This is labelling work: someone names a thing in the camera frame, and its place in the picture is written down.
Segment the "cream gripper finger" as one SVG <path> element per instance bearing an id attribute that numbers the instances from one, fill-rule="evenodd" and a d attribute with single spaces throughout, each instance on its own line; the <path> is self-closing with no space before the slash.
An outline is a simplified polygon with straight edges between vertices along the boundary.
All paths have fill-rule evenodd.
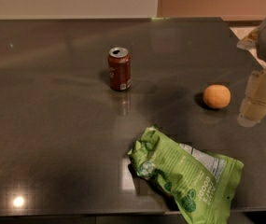
<path id="1" fill-rule="evenodd" d="M 258 37 L 259 37 L 259 28 L 254 28 L 251 32 L 248 33 L 245 37 L 243 37 L 241 40 L 237 43 L 238 49 L 245 49 L 250 50 L 254 49 L 258 43 Z"/>
<path id="2" fill-rule="evenodd" d="M 266 117 L 266 68 L 253 71 L 248 79 L 245 98 L 237 121 L 243 127 L 253 127 Z"/>

